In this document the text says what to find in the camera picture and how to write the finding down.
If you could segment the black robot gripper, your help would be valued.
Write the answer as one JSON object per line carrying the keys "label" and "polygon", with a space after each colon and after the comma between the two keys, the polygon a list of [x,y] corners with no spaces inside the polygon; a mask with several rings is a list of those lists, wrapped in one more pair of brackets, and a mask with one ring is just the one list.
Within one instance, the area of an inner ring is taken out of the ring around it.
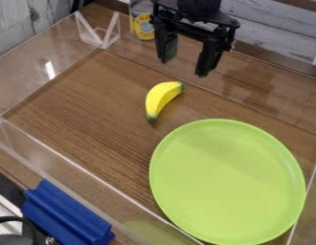
{"label": "black robot gripper", "polygon": [[178,53],[178,34],[174,25],[158,17],[179,23],[187,21],[190,26],[195,23],[217,25],[213,35],[222,47],[216,38],[206,39],[195,67],[195,75],[206,77],[221,60],[222,49],[230,51],[233,48],[241,22],[221,11],[221,0],[153,0],[153,3],[157,50],[162,63]]}

